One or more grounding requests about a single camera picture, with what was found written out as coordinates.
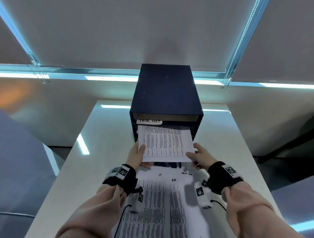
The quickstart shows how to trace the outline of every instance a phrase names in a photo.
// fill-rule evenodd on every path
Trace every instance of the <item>black cable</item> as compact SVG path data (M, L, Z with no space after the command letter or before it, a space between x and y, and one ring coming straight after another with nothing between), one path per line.
M212 202L218 203L220 206L222 206L222 208L223 208L225 211L227 211L227 209L226 209L220 202L218 202L218 201L216 201L216 200L210 200L210 202L211 202L211 203L212 203Z
M22 214L22 213L13 213L13 212L0 212L0 215L35 218L35 216L33 216L33 215Z
M119 224L118 224L118 227L117 227L117 230L116 230L116 233L115 233L115 237L114 237L114 238L116 238L116 235L117 235L117 233L118 233L118 229L119 229L119 226L120 226L120 224L121 224L122 217L123 217L123 214L124 214L124 212L125 212L125 209L126 209L127 207L131 207L131 206L132 206L131 204L126 205L125 208L123 209L123 212L121 213L120 221L119 221Z

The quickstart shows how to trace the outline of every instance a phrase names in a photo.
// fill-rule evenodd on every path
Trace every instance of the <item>pink sleeve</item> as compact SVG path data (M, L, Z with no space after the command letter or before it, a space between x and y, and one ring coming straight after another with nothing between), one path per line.
M120 218L126 194L121 187L102 185L80 205L57 232L56 238L107 238Z
M226 187L221 194L227 202L227 221L237 237L304 237L277 216L272 205L247 182Z

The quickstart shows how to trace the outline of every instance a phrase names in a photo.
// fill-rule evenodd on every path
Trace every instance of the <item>black wrist strap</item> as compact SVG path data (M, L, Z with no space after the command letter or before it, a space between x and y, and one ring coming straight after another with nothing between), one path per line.
M110 186L119 185L128 196L135 189L136 183L135 169L130 165L123 164L111 169L102 184L109 184Z
M209 169L209 179L207 186L213 193L221 195L221 191L225 187L231 187L236 183L243 181L240 174L238 174L234 168L230 165L226 165L222 161L218 161L212 164Z

